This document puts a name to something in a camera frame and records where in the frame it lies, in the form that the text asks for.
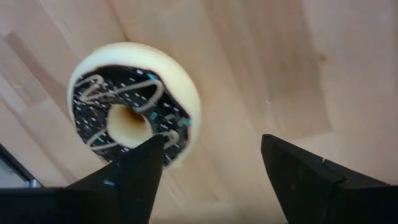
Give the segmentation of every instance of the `sprinkle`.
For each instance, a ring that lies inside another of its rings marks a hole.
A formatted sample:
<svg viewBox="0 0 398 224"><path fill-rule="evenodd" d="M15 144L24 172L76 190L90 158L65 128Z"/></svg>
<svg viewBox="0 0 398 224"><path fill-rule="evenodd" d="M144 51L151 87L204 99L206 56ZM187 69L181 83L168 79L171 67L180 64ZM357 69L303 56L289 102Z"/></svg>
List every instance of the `sprinkle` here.
<svg viewBox="0 0 398 224"><path fill-rule="evenodd" d="M185 121L184 121L184 124L185 125L191 125L191 123L192 123L192 120L191 119L186 119Z"/></svg>
<svg viewBox="0 0 398 224"><path fill-rule="evenodd" d="M104 180L104 185L114 186L114 182L110 182L108 180Z"/></svg>
<svg viewBox="0 0 398 224"><path fill-rule="evenodd" d="M148 77L149 77L151 80L155 80L155 79L156 79L156 76L154 76L153 74L148 74Z"/></svg>
<svg viewBox="0 0 398 224"><path fill-rule="evenodd" d="M170 119L173 119L173 118L175 118L174 114L168 114L168 115L164 116L164 119L166 119L166 120L170 120Z"/></svg>
<svg viewBox="0 0 398 224"><path fill-rule="evenodd" d="M155 112L153 112L153 113L150 115L150 119L151 119L151 120L154 120L156 117L157 117L157 113L155 113Z"/></svg>
<svg viewBox="0 0 398 224"><path fill-rule="evenodd" d="M181 127L184 124L185 120L186 118L181 118L181 120L178 121L177 125Z"/></svg>
<svg viewBox="0 0 398 224"><path fill-rule="evenodd" d="M170 162L172 161L168 155L164 154L164 156L165 156L166 159L168 159Z"/></svg>
<svg viewBox="0 0 398 224"><path fill-rule="evenodd" d="M167 130L169 130L169 127L167 127L166 125L164 125L164 124L160 124L160 127L162 127L162 128L164 128L164 129L167 129Z"/></svg>

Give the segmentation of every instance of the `wood grain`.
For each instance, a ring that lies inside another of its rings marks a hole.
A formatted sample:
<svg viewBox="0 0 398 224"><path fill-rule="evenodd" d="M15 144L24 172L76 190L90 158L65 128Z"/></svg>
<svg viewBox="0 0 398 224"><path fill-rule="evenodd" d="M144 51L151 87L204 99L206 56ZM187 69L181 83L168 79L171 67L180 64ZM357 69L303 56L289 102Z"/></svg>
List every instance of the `wood grain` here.
<svg viewBox="0 0 398 224"><path fill-rule="evenodd" d="M264 133L398 184L396 1L0 0L0 12L0 141L46 186L104 166L73 129L66 89L83 57L125 40L175 58L203 103L152 223L285 223Z"/></svg>

